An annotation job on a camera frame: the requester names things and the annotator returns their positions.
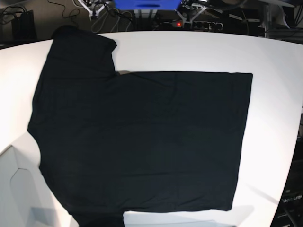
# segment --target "black t-shirt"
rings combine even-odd
[[[230,210],[252,74],[119,75],[115,47],[73,29],[54,37],[28,131],[56,198],[75,217]]]

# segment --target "t-shirt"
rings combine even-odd
[[[28,131],[58,201],[74,217],[230,210],[252,74],[120,75],[115,47],[71,28],[54,36]]]

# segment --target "white tabletop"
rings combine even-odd
[[[113,52],[117,71],[253,73],[232,210],[170,214],[129,212],[125,214],[125,223],[213,220],[221,224],[218,226],[270,226],[288,175],[299,128],[303,46],[200,32],[128,32],[103,36],[117,42]],[[50,40],[0,51],[0,150],[26,133],[32,98],[51,44]],[[38,149],[24,147],[22,150],[38,165]]]

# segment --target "white surface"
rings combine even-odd
[[[240,178],[232,210],[169,214],[128,212],[125,223],[214,220],[221,227],[270,226],[288,175],[299,128],[303,46],[240,35],[195,32],[103,36],[117,42],[113,52],[117,71],[253,73]],[[33,94],[51,44],[52,41],[44,41],[0,51],[0,150],[15,140],[13,145],[35,166],[38,166],[40,154],[26,129]],[[36,182],[36,176],[34,180],[36,185],[43,184]],[[53,202],[60,209],[54,198]],[[61,224],[70,219],[67,214],[59,216]]]

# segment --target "white table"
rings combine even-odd
[[[217,226],[270,226],[288,175],[299,128],[303,46],[199,32],[129,32],[103,36],[117,42],[113,52],[117,71],[253,73],[232,210],[170,214],[129,212],[125,214],[125,223],[214,220]],[[39,150],[26,130],[35,87],[51,44],[50,40],[0,51],[0,150],[12,143],[36,166]]]

